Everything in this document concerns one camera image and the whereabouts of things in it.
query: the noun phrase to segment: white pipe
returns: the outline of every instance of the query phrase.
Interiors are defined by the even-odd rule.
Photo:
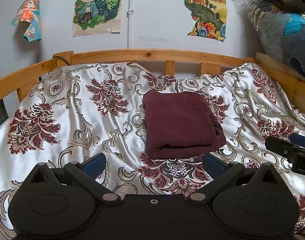
[[[127,48],[131,49],[131,25],[132,25],[132,14],[134,12],[133,8],[132,8],[132,0],[129,0],[129,4],[128,4],[128,34],[127,34]]]

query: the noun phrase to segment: colorful landscape drawing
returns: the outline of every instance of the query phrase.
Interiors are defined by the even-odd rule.
[[[122,0],[76,0],[74,37],[95,33],[120,32]]]
[[[224,40],[226,38],[226,0],[185,0],[196,21],[188,35]]]

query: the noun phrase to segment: bed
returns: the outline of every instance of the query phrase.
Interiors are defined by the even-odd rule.
[[[136,63],[143,60],[165,60],[165,75],[154,76]],[[176,80],[176,61],[200,63],[200,76]],[[221,73],[221,66],[231,70]],[[295,233],[304,230],[305,176],[292,173],[285,158],[265,149],[264,140],[288,140],[293,132],[305,136],[305,80],[263,54],[239,59],[122,49],[66,51],[0,78],[0,99],[17,90],[20,101],[14,117],[0,126],[0,239],[16,235],[7,217],[8,203],[39,162],[59,168],[104,152],[106,169],[97,181],[121,197],[189,195],[209,183],[201,156],[152,160],[146,155],[143,95],[151,89],[203,96],[227,139],[213,154],[253,168],[271,162],[300,206]]]

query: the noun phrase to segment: plastic bag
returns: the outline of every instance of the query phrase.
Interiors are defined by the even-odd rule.
[[[235,0],[247,12],[265,52],[305,77],[305,14],[280,11],[268,0]]]

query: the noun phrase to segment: drawing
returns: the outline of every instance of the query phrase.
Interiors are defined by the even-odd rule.
[[[41,39],[39,28],[39,0],[25,0],[23,2],[15,18],[12,20],[11,25],[15,27],[19,22],[30,23],[23,35],[26,40],[31,42]]]
[[[95,33],[120,32],[122,0],[76,0],[74,37]]]
[[[224,40],[226,38],[226,0],[185,0],[196,21],[188,35]]]

